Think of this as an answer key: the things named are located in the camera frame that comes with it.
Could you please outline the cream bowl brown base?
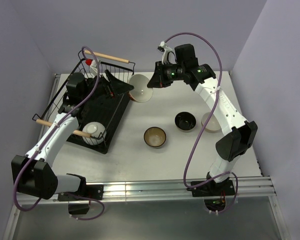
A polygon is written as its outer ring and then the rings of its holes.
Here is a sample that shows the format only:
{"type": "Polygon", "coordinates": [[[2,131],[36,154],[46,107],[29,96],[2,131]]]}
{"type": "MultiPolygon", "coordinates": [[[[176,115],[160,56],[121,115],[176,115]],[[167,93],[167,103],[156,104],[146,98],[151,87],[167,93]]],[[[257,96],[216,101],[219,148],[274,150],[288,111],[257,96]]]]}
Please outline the cream bowl brown base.
{"type": "Polygon", "coordinates": [[[134,74],[128,80],[128,84],[134,87],[128,94],[132,101],[137,103],[148,102],[153,96],[153,89],[147,85],[149,78],[143,74],[134,74]]]}

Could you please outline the white ceramic bowl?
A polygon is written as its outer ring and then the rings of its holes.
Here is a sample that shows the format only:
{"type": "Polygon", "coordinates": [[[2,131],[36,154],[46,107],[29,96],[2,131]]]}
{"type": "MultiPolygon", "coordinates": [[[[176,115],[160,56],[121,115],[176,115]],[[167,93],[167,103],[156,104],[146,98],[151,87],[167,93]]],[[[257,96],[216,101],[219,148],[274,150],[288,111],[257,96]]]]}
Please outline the white ceramic bowl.
{"type": "Polygon", "coordinates": [[[82,131],[91,135],[91,138],[83,137],[83,141],[91,146],[96,146],[105,141],[107,131],[106,127],[100,122],[89,122],[82,131]]]}

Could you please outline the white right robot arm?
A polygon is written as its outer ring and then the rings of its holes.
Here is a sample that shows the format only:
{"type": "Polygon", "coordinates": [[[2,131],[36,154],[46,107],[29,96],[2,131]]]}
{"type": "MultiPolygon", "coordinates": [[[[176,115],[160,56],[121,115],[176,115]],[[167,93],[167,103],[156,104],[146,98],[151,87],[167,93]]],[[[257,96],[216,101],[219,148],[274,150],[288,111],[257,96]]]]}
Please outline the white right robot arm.
{"type": "Polygon", "coordinates": [[[258,129],[254,121],[242,116],[221,89],[220,75],[208,64],[199,64],[192,44],[170,48],[162,41],[158,49],[162,59],[155,63],[148,88],[166,88],[174,81],[183,81],[197,93],[217,119],[223,137],[215,144],[217,158],[212,164],[206,183],[207,191],[219,194],[237,161],[252,146],[258,129]]]}

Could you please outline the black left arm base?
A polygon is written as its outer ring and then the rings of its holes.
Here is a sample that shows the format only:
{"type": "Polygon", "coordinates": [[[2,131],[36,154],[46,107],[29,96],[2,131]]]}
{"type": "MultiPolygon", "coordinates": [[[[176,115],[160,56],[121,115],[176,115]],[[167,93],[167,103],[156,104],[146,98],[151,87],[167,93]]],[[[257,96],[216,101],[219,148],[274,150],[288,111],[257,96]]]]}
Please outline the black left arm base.
{"type": "Polygon", "coordinates": [[[103,184],[88,184],[83,193],[59,193],[57,201],[68,202],[68,213],[70,217],[81,221],[88,221],[96,219],[104,213],[105,205],[101,202],[103,199],[103,193],[103,184]],[[100,213],[94,217],[82,217],[89,212],[92,202],[101,205],[100,213]]]}

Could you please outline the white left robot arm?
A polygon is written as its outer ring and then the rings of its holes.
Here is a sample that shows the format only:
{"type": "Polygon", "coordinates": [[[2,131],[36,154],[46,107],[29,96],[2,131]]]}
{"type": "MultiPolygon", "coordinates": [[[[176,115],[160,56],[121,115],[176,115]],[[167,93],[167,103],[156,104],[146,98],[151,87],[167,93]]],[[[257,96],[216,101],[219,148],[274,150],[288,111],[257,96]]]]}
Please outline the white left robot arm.
{"type": "Polygon", "coordinates": [[[54,194],[68,193],[76,200],[86,197],[86,179],[76,174],[56,175],[52,166],[64,143],[79,127],[78,116],[90,98],[114,98],[134,87],[114,77],[108,70],[105,76],[86,80],[80,72],[69,75],[66,83],[69,107],[55,117],[40,141],[25,155],[16,155],[11,161],[13,192],[39,199],[50,199],[54,194]]]}

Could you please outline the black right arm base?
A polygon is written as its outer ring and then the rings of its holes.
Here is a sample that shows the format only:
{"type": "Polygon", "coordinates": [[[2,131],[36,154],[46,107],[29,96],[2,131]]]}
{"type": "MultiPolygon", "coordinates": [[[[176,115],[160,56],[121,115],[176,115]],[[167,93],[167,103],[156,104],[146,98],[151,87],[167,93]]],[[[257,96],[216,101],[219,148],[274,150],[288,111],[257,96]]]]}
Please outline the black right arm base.
{"type": "Polygon", "coordinates": [[[204,204],[210,211],[223,211],[226,208],[226,197],[235,196],[235,187],[233,181],[228,177],[225,181],[216,183],[214,180],[202,185],[198,188],[187,188],[192,196],[198,197],[214,197],[204,200],[204,204]]]}

